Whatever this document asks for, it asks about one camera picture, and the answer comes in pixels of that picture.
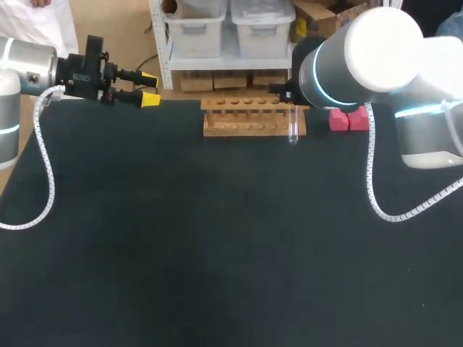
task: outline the white plastic storage bin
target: white plastic storage bin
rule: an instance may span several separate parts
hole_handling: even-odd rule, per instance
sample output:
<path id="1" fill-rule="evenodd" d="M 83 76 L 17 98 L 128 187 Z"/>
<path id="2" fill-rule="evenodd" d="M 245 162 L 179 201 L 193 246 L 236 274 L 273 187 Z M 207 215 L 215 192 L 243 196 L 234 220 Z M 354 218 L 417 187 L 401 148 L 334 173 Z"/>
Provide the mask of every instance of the white plastic storage bin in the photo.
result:
<path id="1" fill-rule="evenodd" d="M 231 0 L 231 20 L 238 27 L 242 58 L 284 58 L 289 28 L 296 20 L 291 0 Z"/>
<path id="2" fill-rule="evenodd" d="M 174 19 L 166 15 L 175 52 L 179 58 L 218 58 L 221 53 L 222 22 L 226 16 L 226 1 L 221 2 L 217 18 Z"/>

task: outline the pink block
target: pink block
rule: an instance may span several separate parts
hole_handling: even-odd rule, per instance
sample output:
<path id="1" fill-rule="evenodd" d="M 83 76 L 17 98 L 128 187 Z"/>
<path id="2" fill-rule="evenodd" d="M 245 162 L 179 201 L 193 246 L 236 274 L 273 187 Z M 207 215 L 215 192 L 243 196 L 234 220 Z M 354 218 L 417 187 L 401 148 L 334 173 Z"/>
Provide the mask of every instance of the pink block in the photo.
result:
<path id="1" fill-rule="evenodd" d="M 330 128 L 332 132 L 346 132 L 349 130 L 349 119 L 341 110 L 330 111 Z"/>
<path id="2" fill-rule="evenodd" d="M 348 113 L 350 129 L 354 132 L 367 132 L 369 127 L 368 114 L 364 106 L 358 110 Z"/>

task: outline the metal shelf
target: metal shelf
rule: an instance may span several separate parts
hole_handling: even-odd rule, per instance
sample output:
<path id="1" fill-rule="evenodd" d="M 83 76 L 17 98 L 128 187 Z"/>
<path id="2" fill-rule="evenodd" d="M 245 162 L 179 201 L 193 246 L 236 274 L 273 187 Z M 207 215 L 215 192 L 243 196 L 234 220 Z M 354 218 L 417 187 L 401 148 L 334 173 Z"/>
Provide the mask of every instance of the metal shelf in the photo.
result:
<path id="1" fill-rule="evenodd" d="M 287 57 L 282 59 L 242 59 L 235 26 L 224 24 L 222 29 L 222 48 L 220 58 L 186 59 L 178 57 L 175 43 L 166 39 L 166 23 L 163 20 L 162 0 L 150 0 L 153 32 L 158 49 L 159 65 L 164 89 L 174 89 L 172 71 L 174 70 L 259 70 L 259 69 L 291 69 L 292 49 L 288 44 Z"/>

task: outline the white coiled cable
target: white coiled cable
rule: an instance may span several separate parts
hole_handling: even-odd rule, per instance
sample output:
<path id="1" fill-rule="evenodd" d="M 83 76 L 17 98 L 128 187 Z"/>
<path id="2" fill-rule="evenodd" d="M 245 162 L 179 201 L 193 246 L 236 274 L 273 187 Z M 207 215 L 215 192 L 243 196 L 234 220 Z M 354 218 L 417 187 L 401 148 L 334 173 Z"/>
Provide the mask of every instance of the white coiled cable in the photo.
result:
<path id="1" fill-rule="evenodd" d="M 443 102 L 442 107 L 446 113 L 446 117 L 450 117 L 450 110 L 447 103 Z M 375 192 L 373 189 L 373 159 L 375 157 L 376 138 L 375 117 L 373 115 L 373 109 L 370 103 L 365 104 L 365 109 L 367 110 L 368 120 L 370 121 L 370 136 L 367 157 L 367 193 L 371 206 L 373 207 L 376 214 L 379 215 L 382 219 L 387 220 L 388 222 L 403 222 L 405 220 L 415 217 L 416 215 L 419 215 L 421 212 L 426 211 L 429 207 L 435 205 L 443 198 L 448 197 L 458 188 L 463 187 L 463 178 L 461 178 L 458 181 L 451 184 L 450 186 L 443 189 L 442 191 L 440 191 L 439 193 L 437 193 L 436 195 L 434 195 L 433 197 L 431 197 L 429 200 L 418 205 L 416 208 L 410 210 L 407 213 L 404 213 L 402 215 L 388 215 L 387 213 L 383 212 L 382 209 L 379 207 L 378 202 L 376 201 Z"/>
<path id="2" fill-rule="evenodd" d="M 51 207 L 53 206 L 53 203 L 54 203 L 54 200 L 55 200 L 55 180 L 54 180 L 54 176 L 53 176 L 53 171 L 51 170 L 50 160 L 48 159 L 48 154 L 47 154 L 46 149 L 45 149 L 45 143 L 43 143 L 41 125 L 40 125 L 40 122 L 39 122 L 39 116 L 41 114 L 41 107 L 42 107 L 43 102 L 45 101 L 45 99 L 50 94 L 53 94 L 53 93 L 59 92 L 59 91 L 64 92 L 65 91 L 65 86 L 57 85 L 56 87 L 51 87 L 51 88 L 45 90 L 38 97 L 37 101 L 35 102 L 34 113 L 33 113 L 35 136 L 37 137 L 38 147 L 41 150 L 43 163 L 45 164 L 46 174 L 47 174 L 47 177 L 48 177 L 48 201 L 46 203 L 46 206 L 43 209 L 43 212 L 36 219 L 30 221 L 29 223 L 21 224 L 21 225 L 18 225 L 18 226 L 11 226 L 9 224 L 0 223 L 0 228 L 2 228 L 2 229 L 18 231 L 18 230 L 29 229 L 29 228 L 31 228 L 33 226 L 36 226 L 50 213 Z"/>

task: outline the white coat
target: white coat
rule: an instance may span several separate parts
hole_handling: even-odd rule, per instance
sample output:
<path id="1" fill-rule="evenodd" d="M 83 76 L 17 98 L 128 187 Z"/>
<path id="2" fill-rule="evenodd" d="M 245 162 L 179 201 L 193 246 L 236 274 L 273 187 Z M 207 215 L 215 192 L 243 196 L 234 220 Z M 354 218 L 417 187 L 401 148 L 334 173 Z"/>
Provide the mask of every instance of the white coat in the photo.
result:
<path id="1" fill-rule="evenodd" d="M 34 8 L 30 0 L 0 0 L 0 36 L 53 46 L 59 57 L 79 53 L 69 0 Z"/>

